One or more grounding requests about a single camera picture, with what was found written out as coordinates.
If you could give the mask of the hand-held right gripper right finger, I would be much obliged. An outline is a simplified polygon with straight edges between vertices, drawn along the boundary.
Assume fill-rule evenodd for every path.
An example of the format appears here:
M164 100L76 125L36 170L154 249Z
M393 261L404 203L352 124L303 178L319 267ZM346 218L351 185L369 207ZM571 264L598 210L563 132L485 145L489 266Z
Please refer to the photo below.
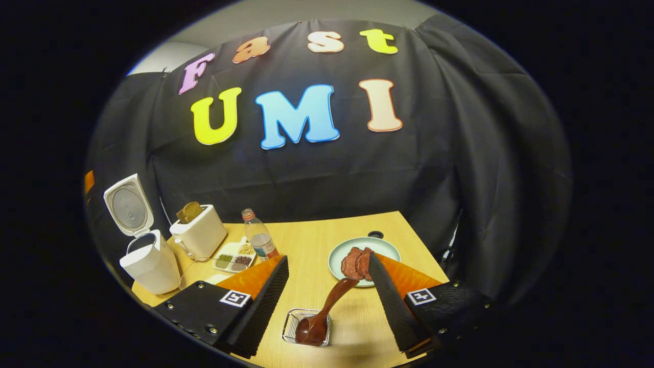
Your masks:
M379 253L370 256L369 274L407 358L453 350L494 315L493 301L465 283L440 282Z

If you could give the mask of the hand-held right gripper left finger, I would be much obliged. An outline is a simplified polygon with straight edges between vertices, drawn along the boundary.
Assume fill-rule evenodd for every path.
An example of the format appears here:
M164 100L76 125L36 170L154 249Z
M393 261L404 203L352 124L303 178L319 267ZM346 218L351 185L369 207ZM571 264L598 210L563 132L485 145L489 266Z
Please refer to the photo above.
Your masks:
M217 284L196 281L153 310L214 349L251 358L288 277L288 257L276 256Z

